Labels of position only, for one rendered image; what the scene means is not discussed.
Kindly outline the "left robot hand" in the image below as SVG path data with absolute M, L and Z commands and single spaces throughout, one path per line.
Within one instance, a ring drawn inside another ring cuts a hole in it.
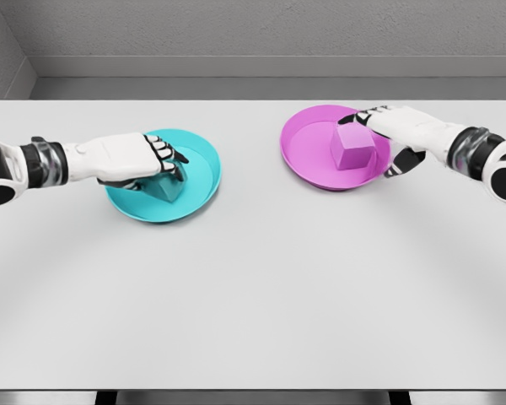
M 136 190 L 140 179 L 159 174 L 171 175 L 178 182 L 185 177 L 178 164 L 189 159 L 159 136 L 133 132 L 95 140 L 96 179 L 99 184 Z

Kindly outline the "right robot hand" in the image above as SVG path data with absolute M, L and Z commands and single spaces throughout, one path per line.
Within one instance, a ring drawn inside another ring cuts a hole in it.
M 337 122 L 342 126 L 351 122 L 359 123 L 382 138 L 403 145 L 404 148 L 392 159 L 384 172 L 385 178 L 404 175 L 419 166 L 426 158 L 422 124 L 430 124 L 427 114 L 407 106 L 381 105 L 344 116 Z

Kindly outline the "cyan block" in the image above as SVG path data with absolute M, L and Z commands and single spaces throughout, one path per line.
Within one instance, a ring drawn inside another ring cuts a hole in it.
M 183 169 L 179 169 L 181 180 L 175 175 L 164 172 L 157 175 L 137 180 L 140 190 L 151 197 L 158 198 L 169 203 L 175 201 L 182 193 L 187 180 Z

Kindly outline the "pink block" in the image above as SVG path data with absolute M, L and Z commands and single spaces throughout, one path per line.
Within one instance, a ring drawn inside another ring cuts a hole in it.
M 374 140 L 368 128 L 351 122 L 337 125 L 330 143 L 331 156 L 338 170 L 366 167 L 374 152 Z

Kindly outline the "cyan plate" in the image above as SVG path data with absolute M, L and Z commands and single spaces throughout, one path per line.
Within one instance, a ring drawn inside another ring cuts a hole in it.
M 195 213 L 218 189 L 222 167 L 217 150 L 205 138 L 181 129 L 159 129 L 149 134 L 159 136 L 189 159 L 181 167 L 187 175 L 182 193 L 175 201 L 166 202 L 141 190 L 106 187 L 107 197 L 126 216 L 149 223 L 172 222 Z

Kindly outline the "pink plate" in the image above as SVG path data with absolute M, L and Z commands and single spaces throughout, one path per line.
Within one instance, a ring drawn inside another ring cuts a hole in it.
M 375 152 L 362 169 L 338 170 L 330 143 L 337 122 L 356 110 L 344 105 L 315 105 L 290 117 L 283 126 L 280 149 L 288 166 L 310 184 L 340 191 L 365 185 L 382 176 L 391 158 L 390 141 L 369 130 Z

